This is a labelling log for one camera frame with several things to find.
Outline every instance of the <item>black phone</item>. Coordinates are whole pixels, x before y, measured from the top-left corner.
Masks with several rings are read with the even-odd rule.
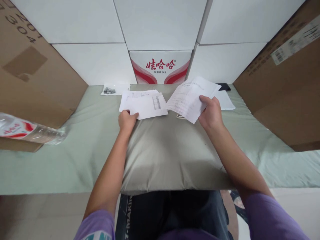
[[[219,91],[230,91],[231,88],[229,87],[229,85],[227,83],[217,83],[218,85],[221,86],[221,88],[219,89]]]

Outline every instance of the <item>wrist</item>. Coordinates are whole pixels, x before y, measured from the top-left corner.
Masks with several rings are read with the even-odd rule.
[[[205,129],[205,131],[209,137],[211,136],[219,137],[219,136],[225,135],[228,132],[228,129],[224,126],[224,124],[222,124],[219,126],[211,126]]]
[[[132,129],[120,128],[119,136],[129,138],[132,133]]]

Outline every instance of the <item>hand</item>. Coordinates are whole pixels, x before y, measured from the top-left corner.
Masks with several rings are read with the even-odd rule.
[[[221,107],[219,100],[214,97],[210,99],[203,95],[200,95],[200,100],[207,104],[207,107],[201,113],[199,117],[199,122],[206,132],[210,130],[218,130],[224,127],[222,116],[221,116]]]
[[[133,115],[130,115],[129,111],[123,110],[120,113],[119,118],[118,118],[120,131],[124,131],[126,133],[131,134],[138,116],[139,116],[139,113],[135,113]]]

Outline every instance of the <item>stack of papers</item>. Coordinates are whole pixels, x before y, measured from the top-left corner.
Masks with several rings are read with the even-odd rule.
[[[220,88],[218,84],[202,77],[195,77],[177,87],[168,100],[166,108],[184,116],[194,124],[207,106],[201,102],[200,95],[213,98]]]
[[[167,103],[157,90],[123,91],[119,111],[129,110],[131,115],[138,112],[138,119],[145,119],[167,115],[168,110],[172,110],[194,124],[207,106],[201,102],[200,95],[217,97],[222,110],[235,109],[226,91],[219,91],[220,88],[218,84],[196,77],[180,84]]]
[[[219,100],[221,110],[235,110],[236,107],[231,102],[230,97],[228,96],[226,91],[218,91],[215,97]]]
[[[139,113],[137,119],[168,115],[166,100],[157,90],[123,91],[119,111],[129,110],[130,114]]]

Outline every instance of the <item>wahaha box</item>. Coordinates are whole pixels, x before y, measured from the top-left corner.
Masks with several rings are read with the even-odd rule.
[[[188,71],[192,50],[130,51],[139,84],[180,84]]]

